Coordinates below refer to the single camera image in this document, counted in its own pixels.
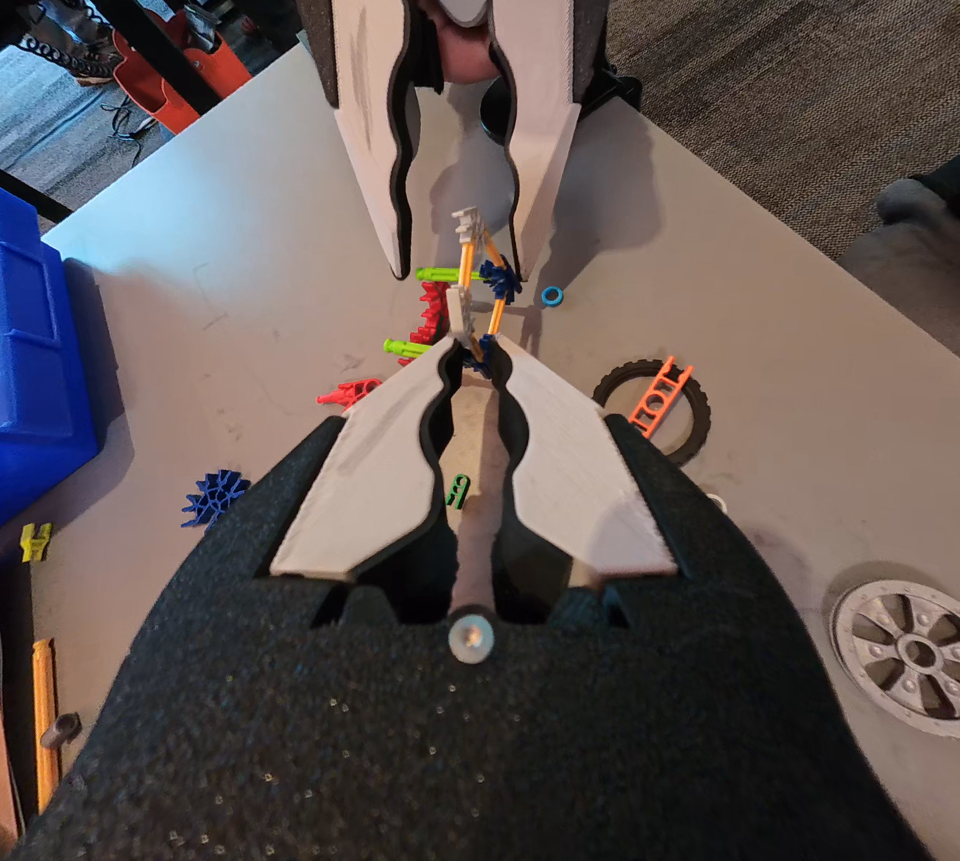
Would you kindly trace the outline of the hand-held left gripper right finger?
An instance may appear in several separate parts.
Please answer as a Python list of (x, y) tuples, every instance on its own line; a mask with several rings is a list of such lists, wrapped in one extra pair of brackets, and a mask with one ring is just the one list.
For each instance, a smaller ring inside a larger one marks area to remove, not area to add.
[(601, 408), (508, 338), (490, 343), (507, 453), (491, 551), (497, 614), (546, 622), (571, 581), (678, 571)]

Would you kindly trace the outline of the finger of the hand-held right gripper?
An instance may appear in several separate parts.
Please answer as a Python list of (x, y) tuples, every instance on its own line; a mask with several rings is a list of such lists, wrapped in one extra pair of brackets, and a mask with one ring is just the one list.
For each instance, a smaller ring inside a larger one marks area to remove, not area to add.
[(412, 34), (405, 0), (331, 0), (342, 135), (393, 276), (410, 274), (412, 214), (406, 182), (416, 147), (406, 103)]
[(491, 45), (506, 67), (506, 150), (515, 175), (510, 233), (529, 279), (550, 237), (581, 106), (573, 99), (574, 0), (489, 0)]

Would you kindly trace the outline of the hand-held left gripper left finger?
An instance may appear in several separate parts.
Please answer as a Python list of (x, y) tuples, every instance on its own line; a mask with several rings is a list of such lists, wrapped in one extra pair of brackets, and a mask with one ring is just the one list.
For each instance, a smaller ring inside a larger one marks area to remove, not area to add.
[(447, 617), (458, 542), (439, 461), (461, 380), (462, 346), (445, 338), (345, 412), (271, 576), (378, 588), (406, 624)]

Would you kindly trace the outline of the red connectors with green clip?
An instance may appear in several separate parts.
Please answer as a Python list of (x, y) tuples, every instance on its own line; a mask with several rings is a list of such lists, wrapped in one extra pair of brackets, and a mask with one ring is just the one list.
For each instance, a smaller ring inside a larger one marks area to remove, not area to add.
[(421, 314), (422, 324), (410, 334), (410, 342), (430, 347), (449, 332), (448, 290), (448, 282), (422, 282), (422, 294), (419, 298), (425, 304)]

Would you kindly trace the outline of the colourful rod connector toy model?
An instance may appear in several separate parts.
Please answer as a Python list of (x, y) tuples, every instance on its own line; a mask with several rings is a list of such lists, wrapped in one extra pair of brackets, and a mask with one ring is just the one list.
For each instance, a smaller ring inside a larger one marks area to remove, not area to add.
[[(464, 350), (464, 364), (486, 378), (491, 377), (489, 348), (498, 334), (503, 313), (516, 295), (522, 292), (521, 280), (494, 244), (490, 232), (476, 207), (453, 213), (461, 246), (461, 260), (454, 278), (440, 277), (435, 270), (428, 281), (448, 283), (446, 303), (450, 335)], [(473, 283), (485, 283), (493, 292), (494, 304), (487, 332), (476, 334), (473, 311)]]

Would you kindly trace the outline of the person's right hand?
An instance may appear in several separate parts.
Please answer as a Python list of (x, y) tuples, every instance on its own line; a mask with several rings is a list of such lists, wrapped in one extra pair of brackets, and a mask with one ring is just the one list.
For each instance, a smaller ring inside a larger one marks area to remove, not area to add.
[(445, 83), (473, 85), (499, 77), (498, 65), (491, 54), (491, 37), (485, 26), (444, 24), (437, 27), (437, 38)]

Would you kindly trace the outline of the red connector with white rod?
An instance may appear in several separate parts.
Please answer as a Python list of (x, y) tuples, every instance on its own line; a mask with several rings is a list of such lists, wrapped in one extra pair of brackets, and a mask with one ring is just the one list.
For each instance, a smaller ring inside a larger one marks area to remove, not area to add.
[(337, 407), (345, 413), (352, 409), (358, 402), (366, 399), (381, 385), (382, 381), (377, 377), (341, 383), (330, 392), (317, 396), (316, 404), (320, 406)]

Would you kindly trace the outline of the orange tote bin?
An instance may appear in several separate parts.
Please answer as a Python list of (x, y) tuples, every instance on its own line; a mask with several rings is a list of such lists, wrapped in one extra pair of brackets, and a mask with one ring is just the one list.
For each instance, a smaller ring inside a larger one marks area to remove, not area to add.
[[(243, 62), (218, 33), (216, 18), (202, 7), (187, 4), (167, 20), (153, 11), (148, 15), (218, 97), (228, 97), (251, 79)], [(113, 44), (122, 57), (114, 79), (139, 108), (175, 135), (199, 119), (173, 85), (119, 31), (113, 33)]]

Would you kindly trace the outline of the orange connector piece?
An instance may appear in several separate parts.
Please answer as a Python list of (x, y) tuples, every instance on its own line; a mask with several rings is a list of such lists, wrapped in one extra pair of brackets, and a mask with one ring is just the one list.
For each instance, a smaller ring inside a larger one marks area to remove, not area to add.
[(693, 364), (675, 369), (675, 359), (670, 356), (654, 373), (649, 386), (628, 416), (628, 422), (644, 438), (650, 440), (653, 437), (678, 396), (683, 392), (693, 371)]

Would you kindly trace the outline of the black toy tyre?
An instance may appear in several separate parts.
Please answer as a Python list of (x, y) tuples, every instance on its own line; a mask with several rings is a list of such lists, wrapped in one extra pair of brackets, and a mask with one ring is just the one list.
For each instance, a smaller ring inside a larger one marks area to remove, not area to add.
[[(627, 382), (637, 379), (648, 379), (651, 382), (655, 372), (665, 362), (654, 359), (619, 365), (594, 387), (592, 399), (600, 407), (605, 407), (612, 394)], [(678, 367), (675, 363), (675, 370), (678, 369), (681, 370), (682, 367)], [(686, 440), (679, 447), (668, 452), (666, 458), (674, 465), (682, 467), (696, 457), (705, 445), (712, 426), (712, 409), (707, 395), (692, 375), (679, 397), (685, 398), (690, 409), (690, 430)]]

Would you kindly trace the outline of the blue snowflake connector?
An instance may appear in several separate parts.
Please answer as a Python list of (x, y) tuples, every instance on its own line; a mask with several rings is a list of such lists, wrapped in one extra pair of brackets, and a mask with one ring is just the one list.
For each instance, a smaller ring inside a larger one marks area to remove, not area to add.
[(196, 486), (197, 491), (186, 496), (187, 505), (182, 512), (190, 518), (181, 527), (203, 527), (210, 531), (234, 502), (246, 494), (251, 481), (239, 471), (221, 468), (206, 473)]

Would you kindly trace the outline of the grey toy wheel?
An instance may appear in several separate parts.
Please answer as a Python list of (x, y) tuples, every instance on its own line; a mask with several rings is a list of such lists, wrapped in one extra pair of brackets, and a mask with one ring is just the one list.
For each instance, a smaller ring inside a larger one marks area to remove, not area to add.
[(834, 653), (882, 711), (930, 735), (959, 737), (959, 602), (934, 587), (878, 579), (830, 616)]

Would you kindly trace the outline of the blue plastic bin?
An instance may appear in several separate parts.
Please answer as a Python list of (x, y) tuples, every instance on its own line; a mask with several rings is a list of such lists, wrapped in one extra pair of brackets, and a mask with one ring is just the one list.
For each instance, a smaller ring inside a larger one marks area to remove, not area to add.
[(1, 522), (98, 453), (65, 266), (34, 207), (1, 192)]

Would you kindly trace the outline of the black stand pole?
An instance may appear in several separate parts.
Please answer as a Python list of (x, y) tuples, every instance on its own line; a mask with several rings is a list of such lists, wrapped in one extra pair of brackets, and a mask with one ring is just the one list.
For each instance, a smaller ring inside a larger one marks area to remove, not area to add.
[(1, 189), (9, 195), (30, 205), (39, 217), (52, 224), (59, 224), (68, 218), (73, 210), (50, 195), (22, 181), (7, 171), (0, 171)]

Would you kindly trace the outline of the grey connector piece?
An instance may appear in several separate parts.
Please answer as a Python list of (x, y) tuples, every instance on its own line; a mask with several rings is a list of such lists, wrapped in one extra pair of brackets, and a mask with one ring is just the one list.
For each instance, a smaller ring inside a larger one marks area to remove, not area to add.
[(73, 742), (82, 730), (83, 724), (78, 712), (58, 715), (40, 735), (39, 746), (46, 751), (59, 751)]

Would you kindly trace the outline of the person's leg in jeans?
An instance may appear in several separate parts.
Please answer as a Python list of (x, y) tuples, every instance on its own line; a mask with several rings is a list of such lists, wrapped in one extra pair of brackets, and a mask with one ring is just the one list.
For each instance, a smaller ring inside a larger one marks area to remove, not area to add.
[(840, 266), (954, 355), (959, 354), (959, 157), (877, 196), (879, 227)]

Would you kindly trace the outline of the orange toy rod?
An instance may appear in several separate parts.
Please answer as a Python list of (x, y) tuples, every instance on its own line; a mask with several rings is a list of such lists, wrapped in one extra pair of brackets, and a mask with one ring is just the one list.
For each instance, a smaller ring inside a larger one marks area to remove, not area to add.
[(38, 814), (42, 814), (62, 779), (59, 751), (42, 745), (42, 736), (54, 725), (58, 717), (55, 650), (52, 638), (37, 640), (33, 643), (31, 673), (37, 811)]

